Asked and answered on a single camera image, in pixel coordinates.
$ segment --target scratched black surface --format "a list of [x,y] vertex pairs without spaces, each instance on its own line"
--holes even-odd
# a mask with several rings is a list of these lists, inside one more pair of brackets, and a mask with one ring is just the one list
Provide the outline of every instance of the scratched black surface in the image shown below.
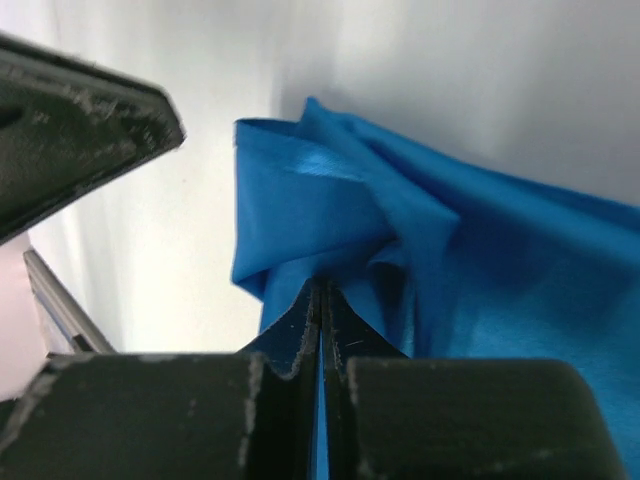
[[353,359],[347,370],[358,478],[627,478],[566,364]]
[[0,35],[0,244],[183,139],[161,89]]
[[329,472],[332,480],[357,475],[359,448],[347,385],[347,363],[353,357],[405,358],[349,306],[333,283],[323,285],[322,340]]
[[[265,355],[269,367],[284,381],[271,390],[270,398],[277,400],[258,405],[260,417],[269,419],[261,427],[264,435],[258,437],[267,439],[266,443],[277,452],[285,452],[286,458],[274,461],[280,457],[266,445],[252,452],[256,455],[267,452],[271,460],[257,463],[270,465],[268,471],[274,478],[305,479],[313,475],[315,445],[312,440],[323,293],[324,283],[307,280],[287,312],[240,351]],[[284,436],[280,445],[274,444],[270,433],[276,430]],[[252,470],[251,473],[255,475],[253,478],[269,478],[266,471]]]
[[287,432],[272,430],[257,404],[277,404],[287,390],[263,360],[56,357],[0,436],[0,478],[261,478],[250,473],[274,463],[277,473],[282,453],[270,449]]

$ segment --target blue fabric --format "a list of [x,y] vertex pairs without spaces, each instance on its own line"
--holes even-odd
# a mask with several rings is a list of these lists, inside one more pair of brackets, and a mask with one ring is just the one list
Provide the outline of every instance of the blue fabric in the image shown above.
[[238,122],[236,143],[233,281],[264,301],[262,329],[322,273],[410,356],[563,359],[640,478],[639,209],[458,162],[315,100],[299,122]]

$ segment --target blue cloth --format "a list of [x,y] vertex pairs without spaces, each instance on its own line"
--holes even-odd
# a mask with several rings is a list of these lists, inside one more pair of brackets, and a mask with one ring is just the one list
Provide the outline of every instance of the blue cloth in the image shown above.
[[262,329],[321,273],[410,356],[565,360],[640,478],[639,209],[458,162],[312,99],[299,122],[238,122],[236,143],[233,281],[264,301]]

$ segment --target white background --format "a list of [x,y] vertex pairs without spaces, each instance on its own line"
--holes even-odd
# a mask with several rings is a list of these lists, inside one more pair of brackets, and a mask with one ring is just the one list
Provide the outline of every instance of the white background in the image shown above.
[[0,247],[0,401],[20,395],[48,353],[22,259],[28,248],[26,234]]
[[0,0],[0,28],[163,85],[185,146],[30,232],[127,351],[233,350],[233,121],[304,98],[458,158],[640,204],[640,3]]

